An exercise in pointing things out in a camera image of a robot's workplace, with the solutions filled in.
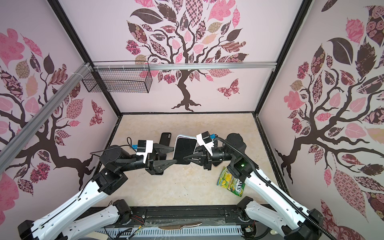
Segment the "black phone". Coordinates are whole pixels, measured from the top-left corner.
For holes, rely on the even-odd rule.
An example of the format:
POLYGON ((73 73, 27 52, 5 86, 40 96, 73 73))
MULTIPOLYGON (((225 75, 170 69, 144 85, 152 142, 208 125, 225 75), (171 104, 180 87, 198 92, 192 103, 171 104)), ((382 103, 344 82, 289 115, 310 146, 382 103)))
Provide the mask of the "black phone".
POLYGON ((177 160, 176 165, 189 165, 191 162, 184 160, 184 157, 192 155, 197 146, 196 137, 178 135, 175 142, 173 159, 177 160))

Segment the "black phone case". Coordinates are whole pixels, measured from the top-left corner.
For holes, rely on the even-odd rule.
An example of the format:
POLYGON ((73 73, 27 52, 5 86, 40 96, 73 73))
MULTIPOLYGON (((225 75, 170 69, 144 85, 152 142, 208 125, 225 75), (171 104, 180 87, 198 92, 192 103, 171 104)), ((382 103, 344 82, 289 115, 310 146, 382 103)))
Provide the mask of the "black phone case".
POLYGON ((169 147, 171 142, 171 137, 172 137, 172 134, 169 132, 162 133, 159 144, 169 147))

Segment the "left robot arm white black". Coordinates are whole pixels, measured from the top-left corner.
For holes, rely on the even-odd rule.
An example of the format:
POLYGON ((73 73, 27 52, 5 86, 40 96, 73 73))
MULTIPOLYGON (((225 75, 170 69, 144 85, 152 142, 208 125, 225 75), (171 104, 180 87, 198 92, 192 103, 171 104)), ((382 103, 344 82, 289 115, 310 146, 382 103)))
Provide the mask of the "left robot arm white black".
POLYGON ((127 223, 132 210, 124 200, 117 200, 109 207, 87 216, 79 217, 96 203, 112 195, 126 181, 125 172, 144 169, 151 175, 162 175, 176 160, 157 160, 157 155, 174 151, 173 147, 153 141, 140 140, 129 154, 123 146, 111 146, 102 150, 100 161, 104 168, 95 174, 85 187, 57 209, 36 220, 26 220, 18 226, 22 240, 70 240, 79 239, 93 230, 115 223, 127 223))

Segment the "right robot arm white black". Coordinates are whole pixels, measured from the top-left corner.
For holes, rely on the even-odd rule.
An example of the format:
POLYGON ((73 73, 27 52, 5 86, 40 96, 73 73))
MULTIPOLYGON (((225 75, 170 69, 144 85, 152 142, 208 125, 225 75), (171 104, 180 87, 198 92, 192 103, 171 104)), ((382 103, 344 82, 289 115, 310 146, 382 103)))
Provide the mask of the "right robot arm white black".
POLYGON ((227 169, 232 176, 256 191, 271 206, 267 208, 251 199, 241 201, 239 216, 245 222, 260 222, 285 240, 318 240, 322 236, 321 213, 316 209, 309 210, 275 185, 246 155, 247 145, 240 134, 232 133, 223 139, 204 132, 196 139, 198 147, 181 154, 184 161, 206 170, 228 161, 227 169))

